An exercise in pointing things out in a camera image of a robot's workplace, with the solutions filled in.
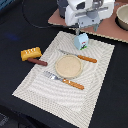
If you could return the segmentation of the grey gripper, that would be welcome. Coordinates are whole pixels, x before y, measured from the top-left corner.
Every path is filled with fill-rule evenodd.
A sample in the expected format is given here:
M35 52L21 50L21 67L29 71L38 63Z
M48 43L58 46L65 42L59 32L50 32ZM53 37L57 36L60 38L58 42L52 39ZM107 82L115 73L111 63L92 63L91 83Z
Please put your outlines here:
M75 29L76 35L78 36L81 28L93 26L94 32L97 31L99 23L101 21L97 11L81 12L75 15L77 19L78 28Z

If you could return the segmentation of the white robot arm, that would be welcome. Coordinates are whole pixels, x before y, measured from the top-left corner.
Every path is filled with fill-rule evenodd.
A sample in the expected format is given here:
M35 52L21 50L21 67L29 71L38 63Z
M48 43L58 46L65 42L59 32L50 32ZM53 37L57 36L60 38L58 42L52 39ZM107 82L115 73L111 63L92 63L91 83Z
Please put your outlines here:
M97 30L99 24L109 18L114 10L115 0L67 0L65 23L75 26L77 33L83 28L93 27Z

